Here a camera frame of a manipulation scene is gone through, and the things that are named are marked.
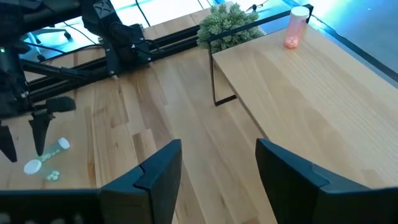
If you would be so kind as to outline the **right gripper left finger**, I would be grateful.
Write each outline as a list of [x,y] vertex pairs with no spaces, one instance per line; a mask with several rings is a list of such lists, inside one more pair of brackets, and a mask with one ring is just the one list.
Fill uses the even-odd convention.
[[182,173],[182,143],[170,141],[138,166],[100,188],[105,223],[172,223]]

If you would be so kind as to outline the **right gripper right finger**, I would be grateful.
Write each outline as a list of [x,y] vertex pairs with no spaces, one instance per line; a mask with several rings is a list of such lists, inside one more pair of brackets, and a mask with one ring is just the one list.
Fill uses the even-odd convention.
[[333,210],[318,208],[320,188],[333,172],[266,139],[256,141],[256,161],[278,223],[335,223]]

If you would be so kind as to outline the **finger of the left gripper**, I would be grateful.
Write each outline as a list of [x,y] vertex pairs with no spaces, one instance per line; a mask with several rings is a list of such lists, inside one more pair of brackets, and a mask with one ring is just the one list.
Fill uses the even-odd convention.
[[35,150],[38,156],[41,156],[44,152],[45,139],[47,135],[47,130],[51,120],[55,116],[53,113],[43,112],[43,113],[33,113],[32,119],[29,120],[29,124],[32,128],[32,133],[34,137]]
[[1,126],[0,135],[1,151],[11,162],[17,162],[16,149],[9,127]]

